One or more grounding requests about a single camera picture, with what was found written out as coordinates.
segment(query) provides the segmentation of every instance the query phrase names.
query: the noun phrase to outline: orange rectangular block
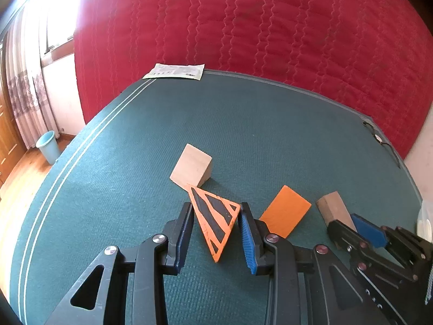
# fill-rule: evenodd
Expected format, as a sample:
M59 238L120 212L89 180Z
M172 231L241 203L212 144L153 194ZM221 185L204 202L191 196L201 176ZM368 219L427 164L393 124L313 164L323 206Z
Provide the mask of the orange rectangular block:
M304 217L311 203L284 185L260 217L271 233L286 238Z

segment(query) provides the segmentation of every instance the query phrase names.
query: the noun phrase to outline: red fabric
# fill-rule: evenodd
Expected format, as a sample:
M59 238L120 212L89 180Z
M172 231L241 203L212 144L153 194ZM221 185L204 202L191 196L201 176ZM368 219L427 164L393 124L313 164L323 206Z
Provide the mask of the red fabric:
M433 99L433 38L407 0L83 0L74 39L86 122L156 62L205 64L370 115L404 157Z

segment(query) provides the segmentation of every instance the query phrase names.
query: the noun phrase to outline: plastic container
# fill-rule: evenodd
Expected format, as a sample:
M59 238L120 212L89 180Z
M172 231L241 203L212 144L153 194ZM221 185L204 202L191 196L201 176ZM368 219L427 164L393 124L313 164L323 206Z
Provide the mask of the plastic container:
M432 224L433 224L433 203L426 200L421 204L421 210L418 214L416 223L416 234L421 238L432 242Z
M36 148L39 148L50 165L53 165L60 156L60 149L54 137L54 131L49 131L42 135L36 142Z

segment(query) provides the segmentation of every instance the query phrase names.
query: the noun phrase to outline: green tablecloth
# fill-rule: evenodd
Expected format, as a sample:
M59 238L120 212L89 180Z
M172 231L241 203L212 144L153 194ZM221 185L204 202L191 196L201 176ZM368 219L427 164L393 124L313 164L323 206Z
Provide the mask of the green tablecloth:
M39 189L15 249L13 308L24 320L25 301L27 324L42 324L105 246L137 245L176 218L188 195L169 176L186 143L213 158L203 188L248 202L256 217L284 184L311 202L293 244L331 245L315 201L335 190L350 212L414 230L419 193L364 119L315 93L235 73L134 83L80 132ZM171 324L264 321L267 277L250 274L237 226L215 264L196 224L186 265L165 287Z

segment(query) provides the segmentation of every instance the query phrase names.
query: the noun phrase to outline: wooden door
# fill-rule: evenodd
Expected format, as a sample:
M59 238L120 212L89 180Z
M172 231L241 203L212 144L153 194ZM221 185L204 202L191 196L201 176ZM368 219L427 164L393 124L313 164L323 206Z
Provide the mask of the wooden door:
M26 152L10 105L5 60L0 44L0 186Z

